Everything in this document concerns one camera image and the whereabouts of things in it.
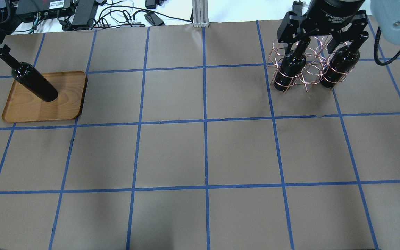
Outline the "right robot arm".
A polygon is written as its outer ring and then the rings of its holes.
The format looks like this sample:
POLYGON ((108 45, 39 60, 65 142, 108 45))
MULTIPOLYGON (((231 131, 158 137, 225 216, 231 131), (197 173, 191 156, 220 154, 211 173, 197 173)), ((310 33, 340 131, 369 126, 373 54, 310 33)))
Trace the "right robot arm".
MULTIPOLYGON (((327 49, 333 53, 367 26, 363 4, 363 0, 312 0, 303 12, 303 3, 295 1, 277 30, 277 40, 290 45, 310 36, 331 35, 327 49)), ((400 0, 372 0, 370 8, 384 38, 400 46, 400 0)))

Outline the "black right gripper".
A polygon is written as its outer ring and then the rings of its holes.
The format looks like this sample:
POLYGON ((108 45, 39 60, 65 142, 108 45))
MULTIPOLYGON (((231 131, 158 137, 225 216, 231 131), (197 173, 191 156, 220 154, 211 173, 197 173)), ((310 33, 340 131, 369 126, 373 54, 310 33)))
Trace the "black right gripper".
POLYGON ((331 35, 328 52, 349 41, 348 33, 337 33, 348 26, 355 16, 365 16, 361 6, 363 0, 311 0, 302 16, 289 11, 285 14, 278 30, 277 41, 285 44, 284 53, 289 54, 292 46, 305 38, 331 35))

